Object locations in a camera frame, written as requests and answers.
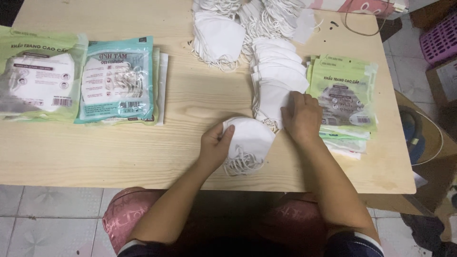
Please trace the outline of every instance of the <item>purple plastic basket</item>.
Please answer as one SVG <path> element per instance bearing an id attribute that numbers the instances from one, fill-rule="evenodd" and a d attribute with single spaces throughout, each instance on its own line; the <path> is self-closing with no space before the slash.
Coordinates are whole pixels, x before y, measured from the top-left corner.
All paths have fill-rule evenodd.
<path id="1" fill-rule="evenodd" d="M 457 12 L 448 15 L 433 30 L 419 38 L 425 59 L 430 64 L 457 53 Z"/>

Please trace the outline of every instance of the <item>wood grain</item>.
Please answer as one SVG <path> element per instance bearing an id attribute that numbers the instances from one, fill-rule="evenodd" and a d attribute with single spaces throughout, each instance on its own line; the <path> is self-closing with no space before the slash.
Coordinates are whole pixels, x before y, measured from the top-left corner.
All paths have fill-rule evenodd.
<path id="1" fill-rule="evenodd" d="M 84 127 L 61 123 L 0 123 L 0 183 L 66 187 L 167 188 L 195 160 L 201 134 L 214 123 L 252 116 L 246 65 L 236 72 L 210 69 L 191 55 L 191 0 L 26 0 L 13 25 L 31 31 L 85 32 L 90 40 L 154 36 L 170 55 L 165 126 Z M 360 193 L 414 193 L 415 186 L 393 86 L 379 35 L 364 37 L 342 26 L 343 15 L 316 11 L 321 31 L 302 57 L 331 53 L 379 64 L 378 133 L 356 161 L 335 155 Z M 330 24 L 339 23 L 339 27 Z M 377 30 L 374 16 L 350 14 L 349 26 Z M 227 177 L 217 170 L 203 189 L 306 191 L 305 163 L 281 131 L 257 174 Z"/>

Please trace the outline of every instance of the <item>forearm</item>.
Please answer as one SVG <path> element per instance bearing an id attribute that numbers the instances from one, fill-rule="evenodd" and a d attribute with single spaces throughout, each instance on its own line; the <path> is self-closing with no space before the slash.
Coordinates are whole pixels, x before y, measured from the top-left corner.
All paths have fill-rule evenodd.
<path id="1" fill-rule="evenodd" d="M 175 242 L 186 223 L 193 200 L 212 170 L 196 162 L 135 225 L 131 241 Z"/>
<path id="2" fill-rule="evenodd" d="M 378 240 L 372 219 L 340 165 L 324 142 L 317 138 L 312 148 L 302 147 L 316 181 L 314 190 L 324 220 L 335 227 L 353 228 Z"/>

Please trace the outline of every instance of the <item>person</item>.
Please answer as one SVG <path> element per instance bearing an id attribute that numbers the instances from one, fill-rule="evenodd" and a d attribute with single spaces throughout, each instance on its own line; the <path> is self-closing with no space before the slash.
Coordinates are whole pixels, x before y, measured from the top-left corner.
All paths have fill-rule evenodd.
<path id="1" fill-rule="evenodd" d="M 203 134 L 198 159 L 163 195 L 136 187 L 113 198 L 103 226 L 116 254 L 383 257 L 368 210 L 319 137 L 322 107 L 318 100 L 296 91 L 291 97 L 294 107 L 281 108 L 283 123 L 312 170 L 312 193 L 286 194 L 277 207 L 238 235 L 198 241 L 195 234 L 205 225 L 186 229 L 193 200 L 223 164 L 236 129 L 229 127 L 222 135 L 219 123 Z"/>

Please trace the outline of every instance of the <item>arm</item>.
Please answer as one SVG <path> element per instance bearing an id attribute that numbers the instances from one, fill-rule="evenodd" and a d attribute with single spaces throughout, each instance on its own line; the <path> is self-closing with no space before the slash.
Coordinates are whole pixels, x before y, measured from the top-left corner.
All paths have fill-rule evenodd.
<path id="1" fill-rule="evenodd" d="M 322 107 L 310 95 L 292 92 L 292 111 L 281 108 L 283 122 L 309 160 L 316 182 L 320 212 L 329 225 L 329 236 L 345 230 L 365 234 L 377 242 L 379 237 L 368 210 L 357 191 L 319 137 Z"/>
<path id="2" fill-rule="evenodd" d="M 178 239 L 196 194 L 227 157 L 235 127 L 228 127 L 223 136 L 222 130 L 219 123 L 203 134 L 198 160 L 145 213 L 126 242 L 136 239 L 171 244 Z"/>

